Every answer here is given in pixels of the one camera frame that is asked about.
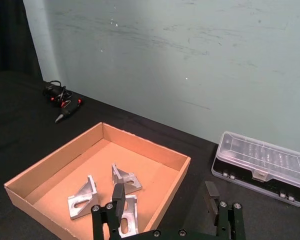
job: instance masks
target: screw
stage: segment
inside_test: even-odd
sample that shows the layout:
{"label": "screw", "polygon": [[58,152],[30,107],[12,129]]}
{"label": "screw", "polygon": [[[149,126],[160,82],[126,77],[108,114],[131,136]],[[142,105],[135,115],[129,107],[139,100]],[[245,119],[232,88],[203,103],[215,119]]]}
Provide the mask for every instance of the screw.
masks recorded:
{"label": "screw", "polygon": [[221,201],[221,202],[220,202],[220,206],[221,206],[221,207],[226,207],[226,206],[227,206],[227,204],[226,204],[226,202],[224,202],[224,201]]}
{"label": "screw", "polygon": [[159,230],[155,230],[155,231],[153,232],[153,236],[155,236],[155,237],[160,237],[160,235],[161,235],[161,233],[160,233]]}
{"label": "screw", "polygon": [[241,208],[241,205],[240,205],[240,203],[235,203],[235,204],[233,204],[233,206],[236,208],[236,209],[240,209]]}
{"label": "screw", "polygon": [[181,229],[181,230],[179,230],[179,235],[181,237],[184,237],[185,235],[187,235],[187,232],[185,230]]}
{"label": "screw", "polygon": [[106,206],[106,209],[112,209],[112,208],[113,208],[112,203],[109,203],[109,204]]}
{"label": "screw", "polygon": [[98,205],[94,205],[93,208],[92,208],[92,211],[96,212],[99,210],[99,206]]}

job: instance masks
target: open cardboard tray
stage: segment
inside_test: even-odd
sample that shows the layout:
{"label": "open cardboard tray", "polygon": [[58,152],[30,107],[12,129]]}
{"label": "open cardboard tray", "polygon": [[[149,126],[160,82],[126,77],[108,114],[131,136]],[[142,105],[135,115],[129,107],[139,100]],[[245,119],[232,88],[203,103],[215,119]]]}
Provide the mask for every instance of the open cardboard tray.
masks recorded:
{"label": "open cardboard tray", "polygon": [[[12,203],[61,239],[92,240],[91,214],[70,220],[69,196],[92,175],[100,205],[114,189],[111,164],[135,173],[139,233],[155,229],[188,170],[190,157],[99,123],[57,149],[4,187]],[[103,227],[105,239],[108,227]]]}

